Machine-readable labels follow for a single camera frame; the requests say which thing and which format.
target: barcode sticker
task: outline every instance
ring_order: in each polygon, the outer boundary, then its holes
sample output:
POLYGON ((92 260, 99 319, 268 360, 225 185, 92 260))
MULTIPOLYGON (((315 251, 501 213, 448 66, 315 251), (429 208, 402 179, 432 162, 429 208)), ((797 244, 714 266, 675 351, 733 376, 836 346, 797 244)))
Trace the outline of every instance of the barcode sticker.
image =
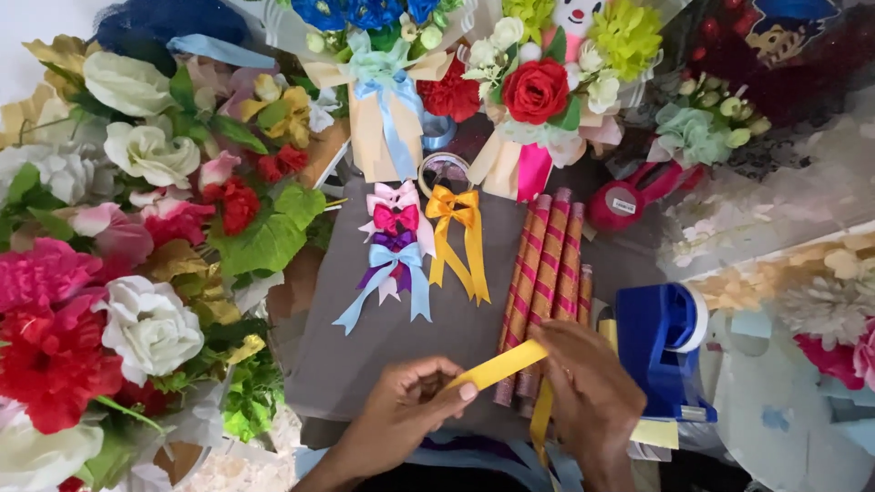
POLYGON ((635 213, 635 205, 629 203, 627 201, 620 200, 619 198, 613 199, 612 207, 622 210, 624 212, 628 212, 629 214, 635 213))

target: yellow bow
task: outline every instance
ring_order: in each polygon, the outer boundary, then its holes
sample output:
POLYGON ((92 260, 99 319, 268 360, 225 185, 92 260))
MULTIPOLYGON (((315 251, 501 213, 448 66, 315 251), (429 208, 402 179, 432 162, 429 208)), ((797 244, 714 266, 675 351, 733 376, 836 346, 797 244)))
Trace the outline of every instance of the yellow bow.
POLYGON ((489 300, 487 276, 483 266, 483 227, 480 220, 480 196, 476 191, 453 194, 443 186, 435 185, 431 192, 431 200, 425 206, 425 216, 430 219, 440 217, 435 227, 435 252, 437 256, 431 262, 429 283, 443 286, 444 263, 450 265, 456 272, 458 279, 468 292, 468 299, 477 296, 477 306, 481 300, 492 303, 489 300), (456 205, 465 208, 456 210, 456 205), (452 250, 447 242, 447 234, 450 229, 450 219, 455 219, 465 226, 465 253, 468 256, 468 264, 471 272, 459 259, 459 255, 452 250))

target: purple bow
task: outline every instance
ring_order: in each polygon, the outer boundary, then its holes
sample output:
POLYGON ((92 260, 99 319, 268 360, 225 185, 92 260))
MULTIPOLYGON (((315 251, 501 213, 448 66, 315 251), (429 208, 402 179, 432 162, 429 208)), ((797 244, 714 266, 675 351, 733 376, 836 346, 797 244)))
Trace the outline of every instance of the purple bow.
MULTIPOLYGON (((416 238, 416 235, 413 233, 413 231, 410 230, 405 230, 396 237, 392 237, 391 235, 384 234, 382 232, 377 232, 374 233, 373 243, 385 246, 387 250, 397 253, 411 242, 415 242, 416 238)), ((364 289, 365 285, 368 284, 368 281, 371 279, 371 277, 373 277, 374 274, 384 266, 386 265, 372 266, 368 268, 365 272, 365 276, 361 278, 361 282, 359 282, 359 284, 355 288, 364 289)), ((398 264, 398 268, 401 269, 401 276, 397 279, 398 291, 409 291, 411 284, 410 267, 408 267, 406 264, 398 264)))

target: blue flower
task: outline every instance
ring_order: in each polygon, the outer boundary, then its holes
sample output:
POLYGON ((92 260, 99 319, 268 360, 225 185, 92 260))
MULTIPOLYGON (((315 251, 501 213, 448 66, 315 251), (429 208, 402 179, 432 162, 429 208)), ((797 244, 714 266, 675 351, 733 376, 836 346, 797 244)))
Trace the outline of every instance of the blue flower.
POLYGON ((345 0, 291 0, 291 8, 309 25, 320 31, 342 31, 345 0))
POLYGON ((346 16, 360 29, 380 29, 401 16, 404 8, 398 0, 351 0, 346 16))
POLYGON ((429 19, 431 11, 435 10, 440 0, 407 0, 407 11, 417 24, 429 19))

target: hand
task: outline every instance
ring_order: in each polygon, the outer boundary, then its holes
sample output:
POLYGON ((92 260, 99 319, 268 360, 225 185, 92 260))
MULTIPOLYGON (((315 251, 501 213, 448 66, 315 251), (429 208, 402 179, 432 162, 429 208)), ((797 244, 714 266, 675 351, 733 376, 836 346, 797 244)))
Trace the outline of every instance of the hand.
POLYGON ((563 447, 589 488, 634 490, 627 447, 647 397, 598 333, 569 321, 547 321, 533 336, 548 352, 553 419, 563 447))
POLYGON ((473 383, 444 390, 463 372, 439 356, 385 368, 361 416, 325 457, 342 467, 348 478, 373 476, 402 464, 425 434, 449 417, 461 417, 474 401, 473 383))

